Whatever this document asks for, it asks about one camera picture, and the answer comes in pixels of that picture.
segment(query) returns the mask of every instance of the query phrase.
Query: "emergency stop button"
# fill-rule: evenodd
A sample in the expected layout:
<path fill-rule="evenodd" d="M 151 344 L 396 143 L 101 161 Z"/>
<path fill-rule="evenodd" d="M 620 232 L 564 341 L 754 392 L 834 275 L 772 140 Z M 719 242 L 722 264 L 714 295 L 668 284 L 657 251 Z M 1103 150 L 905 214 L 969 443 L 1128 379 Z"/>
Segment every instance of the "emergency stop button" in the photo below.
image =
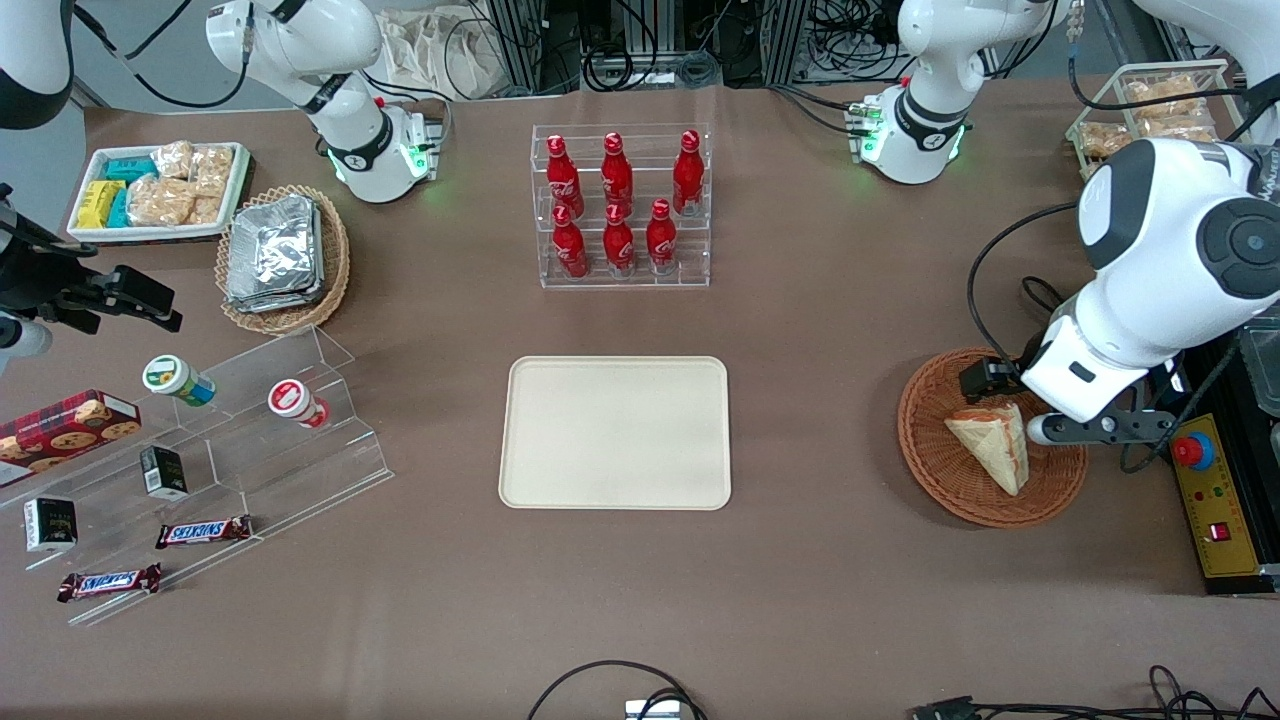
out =
<path fill-rule="evenodd" d="M 1213 441 L 1204 433 L 1187 433 L 1170 446 L 1174 461 L 1192 470 L 1208 470 L 1213 465 Z"/>

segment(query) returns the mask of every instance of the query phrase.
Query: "table surface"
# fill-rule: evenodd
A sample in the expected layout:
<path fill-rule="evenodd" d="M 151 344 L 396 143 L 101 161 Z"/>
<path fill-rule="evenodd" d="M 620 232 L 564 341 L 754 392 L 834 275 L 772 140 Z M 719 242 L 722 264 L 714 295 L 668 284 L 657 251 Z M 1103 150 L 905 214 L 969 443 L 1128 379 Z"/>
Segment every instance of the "table surface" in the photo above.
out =
<path fill-rule="evenodd" d="M 389 205 L 338 184 L 302 113 L 87 113 L 90 149 L 234 140 L 259 161 L 255 191 L 311 184 L 334 200 L 353 270 L 325 329 L 356 356 L 356 407 L 397 477 L 90 629 L 67 626 L 55 588 L 22 571 L 19 542 L 3 543 L 0 715 L 515 719 L 562 671 L 603 657 L 676 674 L 718 719 L 901 717 L 956 694 L 1146 703 L 1155 662 L 1230 702 L 1275 679 L 1280 605 L 1202 597 L 1167 468 L 1126 477 L 1116 452 L 1093 451 L 1071 507 L 1007 532 L 947 515 L 899 454 L 908 377 L 978 343 L 964 302 L 974 254 L 1079 192 L 1065 83 L 989 83 L 963 154 L 923 187 L 852 167 L 837 133 L 765 91 L 580 92 L 456 113 L 440 179 Z M 712 286 L 543 291 L 530 126 L 694 120 L 716 142 Z M 264 340 L 220 314 L 212 245 L 95 261 L 115 263 L 178 290 L 182 332 L 118 318 L 96 338 L 55 328 L 47 356 L 10 365 L 0 414 L 87 386 L 137 396 L 156 354 L 207 366 Z M 1029 273 L 1069 290 L 1089 278 L 1069 217 L 984 265 L 978 300 L 1011 347 L 1044 320 L 1019 296 Z M 511 364 L 576 354 L 724 361 L 723 510 L 498 500 Z M 539 716 L 618 717 L 657 687 L 600 670 Z"/>

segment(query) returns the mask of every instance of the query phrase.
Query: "wicker basket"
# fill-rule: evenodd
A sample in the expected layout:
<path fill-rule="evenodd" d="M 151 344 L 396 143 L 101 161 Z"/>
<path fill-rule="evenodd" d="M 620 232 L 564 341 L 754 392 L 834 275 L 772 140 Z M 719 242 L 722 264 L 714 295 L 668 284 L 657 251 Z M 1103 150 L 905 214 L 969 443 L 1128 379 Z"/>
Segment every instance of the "wicker basket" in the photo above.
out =
<path fill-rule="evenodd" d="M 351 278 L 351 245 L 347 242 L 347 228 L 342 224 L 342 218 L 338 217 L 333 202 L 323 192 L 311 187 L 287 184 L 255 195 L 244 202 L 244 206 L 275 202 L 285 195 L 293 193 L 305 195 L 320 206 L 324 277 L 325 284 L 329 287 L 320 302 L 268 313 L 241 313 L 228 302 L 223 302 L 223 314 L 247 331 L 279 336 L 303 325 L 319 325 L 333 315 L 342 302 L 342 296 L 347 293 L 347 281 Z M 218 283 L 218 290 L 223 291 L 224 296 L 227 295 L 227 254 L 230 245 L 230 225 L 223 228 L 223 237 L 218 241 L 218 264 L 214 266 L 214 282 Z"/>
<path fill-rule="evenodd" d="M 1066 509 L 1084 484 L 1088 452 L 1083 446 L 1047 447 L 1027 443 L 1030 478 L 1016 497 L 996 484 L 943 424 L 966 407 L 960 370 L 992 351 L 983 347 L 938 355 L 911 375 L 897 406 L 897 441 L 911 474 L 943 507 L 979 525 L 1021 528 L 1043 523 Z M 1050 407 L 1029 392 L 983 400 L 979 405 L 1015 402 L 1023 419 Z"/>

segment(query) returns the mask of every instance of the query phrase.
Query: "teal snack package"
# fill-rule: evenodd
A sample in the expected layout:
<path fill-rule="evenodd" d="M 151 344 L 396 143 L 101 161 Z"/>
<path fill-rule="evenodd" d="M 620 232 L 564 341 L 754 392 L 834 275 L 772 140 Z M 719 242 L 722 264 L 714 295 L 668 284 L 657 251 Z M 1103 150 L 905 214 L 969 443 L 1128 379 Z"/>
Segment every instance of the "teal snack package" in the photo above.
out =
<path fill-rule="evenodd" d="M 106 227 L 109 228 L 127 228 L 129 227 L 129 193 L 125 190 L 115 193 L 115 200 L 111 201 L 111 213 L 106 217 Z"/>
<path fill-rule="evenodd" d="M 151 158 L 116 158 L 106 161 L 102 178 L 133 182 L 147 173 L 155 174 L 155 172 L 156 164 Z"/>

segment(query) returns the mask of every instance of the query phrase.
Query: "aluminum foil package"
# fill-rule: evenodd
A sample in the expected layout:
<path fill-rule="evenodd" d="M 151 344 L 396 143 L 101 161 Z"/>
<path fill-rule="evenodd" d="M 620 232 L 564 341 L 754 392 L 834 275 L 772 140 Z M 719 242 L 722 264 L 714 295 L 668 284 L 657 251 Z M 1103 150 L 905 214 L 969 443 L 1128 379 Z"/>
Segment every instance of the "aluminum foil package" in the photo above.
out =
<path fill-rule="evenodd" d="M 288 195 L 236 214 L 228 247 L 227 302 L 242 313 L 310 305 L 324 296 L 320 209 Z"/>

